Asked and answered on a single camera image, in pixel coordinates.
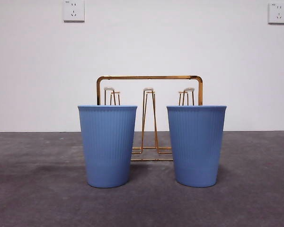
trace wall socket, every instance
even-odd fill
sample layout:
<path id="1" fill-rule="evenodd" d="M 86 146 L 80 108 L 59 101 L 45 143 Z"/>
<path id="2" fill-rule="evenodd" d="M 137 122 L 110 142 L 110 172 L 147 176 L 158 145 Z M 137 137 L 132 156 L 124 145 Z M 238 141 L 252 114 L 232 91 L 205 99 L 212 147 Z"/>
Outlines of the wall socket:
<path id="1" fill-rule="evenodd" d="M 268 23 L 284 24 L 284 3 L 268 4 Z"/>
<path id="2" fill-rule="evenodd" d="M 84 0 L 64 0 L 63 1 L 63 20 L 80 21 L 85 20 Z"/>

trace blue cup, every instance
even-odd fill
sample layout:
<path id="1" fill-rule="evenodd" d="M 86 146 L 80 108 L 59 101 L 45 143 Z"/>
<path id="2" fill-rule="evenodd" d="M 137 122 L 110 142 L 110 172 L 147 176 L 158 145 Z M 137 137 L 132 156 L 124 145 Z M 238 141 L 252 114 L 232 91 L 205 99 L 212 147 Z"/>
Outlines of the blue cup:
<path id="1" fill-rule="evenodd" d="M 216 183 L 226 106 L 167 106 L 176 180 L 191 187 Z"/>
<path id="2" fill-rule="evenodd" d="M 129 178 L 137 106 L 79 105 L 88 184 L 112 188 Z"/>

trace cup rack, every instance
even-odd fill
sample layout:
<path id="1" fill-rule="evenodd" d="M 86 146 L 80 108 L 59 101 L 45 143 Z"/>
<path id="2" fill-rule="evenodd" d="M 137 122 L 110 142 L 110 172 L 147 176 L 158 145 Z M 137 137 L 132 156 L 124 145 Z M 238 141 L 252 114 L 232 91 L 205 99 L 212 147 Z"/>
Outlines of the cup rack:
<path id="1" fill-rule="evenodd" d="M 198 105 L 203 105 L 203 81 L 200 76 L 102 76 L 97 79 L 97 105 L 101 105 L 101 89 L 100 89 L 100 83 L 103 80 L 111 80 L 111 79 L 135 79 L 135 80 L 141 80 L 141 79 L 194 79 L 198 81 Z M 193 90 L 183 90 L 183 100 L 182 104 L 184 104 L 184 95 L 187 94 L 187 92 Z M 171 152 L 159 152 L 160 150 L 171 150 L 170 147 L 134 147 L 134 150 L 143 150 L 143 149 L 156 149 L 158 151 L 158 154 L 168 154 Z M 131 159 L 131 161 L 173 161 L 173 159 L 163 159 L 163 158 L 157 158 L 157 159 Z"/>

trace cup rim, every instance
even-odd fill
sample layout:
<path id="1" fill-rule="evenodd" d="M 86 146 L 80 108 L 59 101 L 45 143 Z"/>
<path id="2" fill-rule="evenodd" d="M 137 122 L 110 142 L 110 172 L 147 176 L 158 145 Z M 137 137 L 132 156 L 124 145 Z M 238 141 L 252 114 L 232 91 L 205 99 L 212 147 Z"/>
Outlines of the cup rim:
<path id="1" fill-rule="evenodd" d="M 78 108 L 128 108 L 128 107 L 138 107 L 136 105 L 78 105 Z"/>
<path id="2" fill-rule="evenodd" d="M 167 108 L 226 108 L 225 105 L 168 105 Z"/>

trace gray carpet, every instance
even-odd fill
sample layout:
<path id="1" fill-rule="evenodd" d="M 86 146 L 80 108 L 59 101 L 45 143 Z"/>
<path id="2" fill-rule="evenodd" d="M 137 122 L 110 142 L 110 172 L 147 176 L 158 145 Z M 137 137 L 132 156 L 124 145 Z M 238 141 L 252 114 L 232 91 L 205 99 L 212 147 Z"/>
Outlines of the gray carpet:
<path id="1" fill-rule="evenodd" d="M 177 183 L 172 162 L 132 162 L 112 189 L 87 185 L 80 133 L 0 133 L 0 227 L 60 226 L 284 227 L 284 131 L 225 132 L 215 186 Z"/>

